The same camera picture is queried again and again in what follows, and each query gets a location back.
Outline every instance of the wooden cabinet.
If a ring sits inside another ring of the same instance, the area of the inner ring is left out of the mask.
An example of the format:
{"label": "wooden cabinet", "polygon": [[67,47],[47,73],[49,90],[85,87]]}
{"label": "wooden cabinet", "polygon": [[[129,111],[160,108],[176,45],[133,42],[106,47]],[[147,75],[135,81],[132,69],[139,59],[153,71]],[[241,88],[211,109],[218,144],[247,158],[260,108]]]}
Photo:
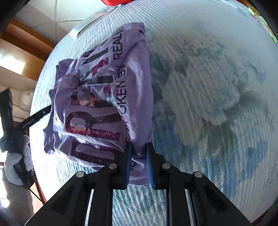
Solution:
{"label": "wooden cabinet", "polygon": [[18,21],[0,39],[0,66],[37,81],[55,44]]}

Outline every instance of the graphic print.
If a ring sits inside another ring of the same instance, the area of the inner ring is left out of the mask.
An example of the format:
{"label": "graphic print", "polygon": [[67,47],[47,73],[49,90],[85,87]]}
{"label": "graphic print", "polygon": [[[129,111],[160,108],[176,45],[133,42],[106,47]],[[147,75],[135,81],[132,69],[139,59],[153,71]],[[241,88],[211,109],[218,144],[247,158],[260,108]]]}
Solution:
{"label": "graphic print", "polygon": [[[73,118],[84,119],[86,122],[85,127],[71,126],[70,122]],[[89,113],[83,111],[72,112],[66,119],[66,131],[70,133],[80,134],[84,136],[103,138],[106,140],[120,141],[119,132],[106,131],[101,129],[93,129],[95,124],[112,123],[121,121],[119,113],[107,115],[103,117],[93,118]]]}
{"label": "graphic print", "polygon": [[71,105],[83,106],[83,107],[113,107],[114,101],[111,93],[110,85],[103,88],[106,100],[97,100],[93,93],[90,93],[89,100],[79,100],[78,91],[75,91],[71,95]]}
{"label": "graphic print", "polygon": [[94,85],[94,84],[101,84],[101,83],[112,83],[113,76],[112,75],[104,75],[100,77],[89,78],[84,81],[79,81],[78,85]]}
{"label": "graphic print", "polygon": [[95,51],[95,50],[89,50],[88,52],[83,53],[83,55],[81,56],[81,58],[90,56],[90,54],[91,54],[92,52],[94,52],[94,51]]}
{"label": "graphic print", "polygon": [[87,59],[83,62],[83,64],[81,64],[81,66],[84,65],[84,64],[90,63],[90,62],[92,62],[93,60],[96,60],[97,58],[100,58],[101,56],[103,56],[103,55],[106,54],[106,53],[108,53],[108,47],[107,47],[105,50],[103,50],[103,51],[101,51],[101,52],[99,52],[99,53],[97,53],[97,54],[95,54],[95,55],[93,55],[93,56],[87,58]]}
{"label": "graphic print", "polygon": [[92,77],[95,76],[95,74],[97,74],[98,69],[101,68],[102,66],[108,65],[108,57],[101,60],[97,65],[95,65],[94,67],[92,67],[92,69],[90,71],[87,71],[84,75],[81,76],[80,81],[84,80],[85,78],[88,77],[89,74],[92,73]]}
{"label": "graphic print", "polygon": [[72,141],[72,146],[71,146],[71,155],[76,157],[76,158],[82,159],[84,161],[87,161],[87,162],[90,162],[90,163],[95,163],[95,164],[98,164],[98,165],[101,165],[101,166],[107,166],[107,165],[111,164],[113,162],[113,160],[98,157],[98,156],[94,156],[94,155],[90,155],[90,154],[86,154],[86,153],[82,153],[82,152],[78,152],[76,150],[76,148],[80,144],[95,148],[95,149],[100,150],[100,151],[110,151],[114,154],[119,152],[115,148],[102,146],[102,145],[98,145],[98,144],[93,144],[91,142],[85,141],[85,140],[80,139],[80,138],[74,138],[73,141]]}

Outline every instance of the lavender shirt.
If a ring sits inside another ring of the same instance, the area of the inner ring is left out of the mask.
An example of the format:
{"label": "lavender shirt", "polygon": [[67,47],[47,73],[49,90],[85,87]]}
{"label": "lavender shirt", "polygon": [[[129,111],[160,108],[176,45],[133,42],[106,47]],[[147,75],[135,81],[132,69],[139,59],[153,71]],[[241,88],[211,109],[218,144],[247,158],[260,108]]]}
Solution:
{"label": "lavender shirt", "polygon": [[56,68],[45,151],[99,170],[131,141],[129,182],[148,184],[145,145],[153,142],[153,91],[144,24],[125,24],[98,47]]}

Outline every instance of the red object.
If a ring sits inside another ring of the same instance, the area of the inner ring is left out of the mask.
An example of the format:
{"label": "red object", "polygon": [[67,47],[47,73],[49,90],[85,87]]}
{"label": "red object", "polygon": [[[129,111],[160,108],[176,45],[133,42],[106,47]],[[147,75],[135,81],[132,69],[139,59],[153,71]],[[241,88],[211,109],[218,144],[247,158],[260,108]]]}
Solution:
{"label": "red object", "polygon": [[127,4],[132,2],[133,0],[101,0],[105,5],[108,6],[117,6],[119,4]]}

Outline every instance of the person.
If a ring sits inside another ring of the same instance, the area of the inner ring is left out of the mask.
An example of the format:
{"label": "person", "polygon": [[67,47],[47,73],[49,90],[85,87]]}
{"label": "person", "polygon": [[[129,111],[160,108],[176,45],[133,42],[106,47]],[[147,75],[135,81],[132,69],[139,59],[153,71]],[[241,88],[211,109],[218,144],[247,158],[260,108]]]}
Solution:
{"label": "person", "polygon": [[31,192],[24,186],[13,167],[23,157],[26,170],[32,170],[33,162],[28,146],[29,142],[29,137],[24,136],[23,156],[18,153],[7,154],[2,169],[2,180],[7,192],[9,206],[4,208],[0,204],[0,225],[22,226],[34,215]]}

